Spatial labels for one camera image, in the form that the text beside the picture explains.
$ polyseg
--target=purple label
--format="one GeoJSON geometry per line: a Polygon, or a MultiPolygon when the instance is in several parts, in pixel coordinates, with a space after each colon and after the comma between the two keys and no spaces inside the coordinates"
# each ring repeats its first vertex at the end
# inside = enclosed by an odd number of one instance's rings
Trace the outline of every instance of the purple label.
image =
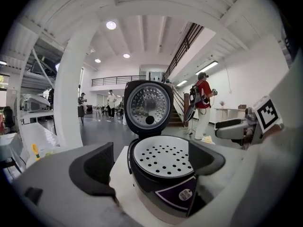
{"type": "Polygon", "coordinates": [[[156,194],[171,207],[188,210],[193,200],[195,188],[196,178],[192,176],[178,185],[157,191],[156,194]]]}

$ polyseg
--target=gray floor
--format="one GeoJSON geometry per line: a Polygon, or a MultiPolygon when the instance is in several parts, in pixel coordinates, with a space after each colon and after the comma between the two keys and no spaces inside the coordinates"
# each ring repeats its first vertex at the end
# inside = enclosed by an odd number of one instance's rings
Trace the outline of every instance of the gray floor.
{"type": "MultiPolygon", "coordinates": [[[[80,133],[83,145],[99,144],[103,145],[107,142],[114,143],[114,159],[116,160],[122,151],[124,146],[127,146],[133,139],[138,136],[134,134],[127,125],[122,124],[122,118],[115,117],[112,122],[108,122],[107,116],[97,117],[94,114],[88,114],[84,117],[84,126],[82,126],[81,120],[79,118],[80,133]]],[[[39,121],[44,127],[49,131],[54,132],[53,121],[39,121]]],[[[196,128],[196,120],[193,123],[193,130],[196,128]]],[[[191,132],[191,122],[189,123],[189,129],[179,128],[179,127],[166,127],[162,132],[162,135],[172,135],[188,140],[194,140],[195,132],[189,135],[191,132]]],[[[206,129],[206,134],[212,137],[215,144],[240,148],[236,143],[231,140],[223,140],[217,138],[214,135],[214,127],[209,125],[206,129]]]]}

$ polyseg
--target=inner lid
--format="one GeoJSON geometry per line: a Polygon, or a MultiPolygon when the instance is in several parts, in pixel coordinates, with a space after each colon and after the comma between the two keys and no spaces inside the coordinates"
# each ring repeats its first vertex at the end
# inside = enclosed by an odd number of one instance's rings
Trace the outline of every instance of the inner lid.
{"type": "Polygon", "coordinates": [[[170,109],[169,95],[155,83],[142,83],[129,95],[126,104],[130,121],[143,130],[153,130],[167,119],[170,109]]]}
{"type": "Polygon", "coordinates": [[[153,136],[134,148],[134,159],[145,172],[161,177],[184,177],[193,172],[188,160],[188,141],[173,136],[153,136]]]}

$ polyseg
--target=staircase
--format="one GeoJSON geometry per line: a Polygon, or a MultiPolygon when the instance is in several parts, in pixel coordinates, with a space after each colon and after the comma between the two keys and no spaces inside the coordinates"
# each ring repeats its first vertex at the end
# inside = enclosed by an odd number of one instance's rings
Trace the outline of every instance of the staircase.
{"type": "Polygon", "coordinates": [[[175,109],[175,106],[173,107],[168,126],[184,127],[183,122],[181,121],[181,119],[177,113],[177,110],[175,109]]]}

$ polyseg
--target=man in red shirt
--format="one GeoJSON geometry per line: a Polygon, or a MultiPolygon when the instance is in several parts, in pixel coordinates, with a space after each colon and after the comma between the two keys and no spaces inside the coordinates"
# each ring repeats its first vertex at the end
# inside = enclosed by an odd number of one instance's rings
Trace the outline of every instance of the man in red shirt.
{"type": "MultiPolygon", "coordinates": [[[[198,82],[196,82],[196,85],[199,88],[199,93],[201,96],[206,95],[208,100],[210,97],[213,96],[212,90],[209,87],[208,82],[206,79],[208,78],[208,75],[205,72],[201,72],[198,75],[198,82]]],[[[202,102],[199,102],[196,104],[198,115],[199,115],[199,123],[196,129],[195,139],[201,140],[203,138],[203,135],[205,134],[205,130],[209,123],[209,117],[210,117],[210,103],[203,104],[202,102]]]]}

